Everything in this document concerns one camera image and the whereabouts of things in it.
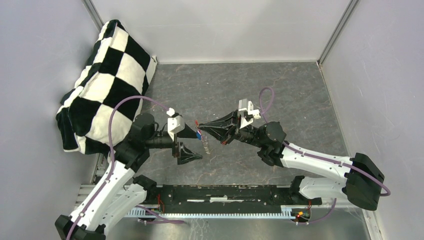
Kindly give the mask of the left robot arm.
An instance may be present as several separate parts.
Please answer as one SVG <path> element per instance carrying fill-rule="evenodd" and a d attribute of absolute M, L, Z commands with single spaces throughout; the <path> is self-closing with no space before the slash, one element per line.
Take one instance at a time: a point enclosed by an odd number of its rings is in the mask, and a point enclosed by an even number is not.
<path fill-rule="evenodd" d="M 150 157 L 151 149 L 171 149 L 179 165 L 202 159 L 186 148 L 179 138 L 196 139 L 181 115 L 167 119 L 159 130 L 154 116 L 139 114 L 124 140 L 111 151 L 111 162 L 87 198 L 70 214 L 60 215 L 55 227 L 62 240 L 104 240 L 116 224 L 138 204 L 157 198 L 156 182 L 135 173 Z"/>

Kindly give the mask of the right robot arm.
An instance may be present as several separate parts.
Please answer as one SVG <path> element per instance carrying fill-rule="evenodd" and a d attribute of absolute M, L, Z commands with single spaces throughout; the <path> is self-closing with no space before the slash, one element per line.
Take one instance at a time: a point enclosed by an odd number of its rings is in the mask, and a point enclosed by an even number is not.
<path fill-rule="evenodd" d="M 205 123 L 198 128 L 223 145 L 237 140 L 259 148 L 257 155 L 269 166 L 298 169 L 318 175 L 297 176 L 289 189 L 295 204 L 316 198 L 346 199 L 364 210 L 375 211 L 381 197 L 390 195 L 384 174 L 364 153 L 337 156 L 300 147 L 285 140 L 287 134 L 278 121 L 253 126 L 252 117 L 238 111 Z"/>

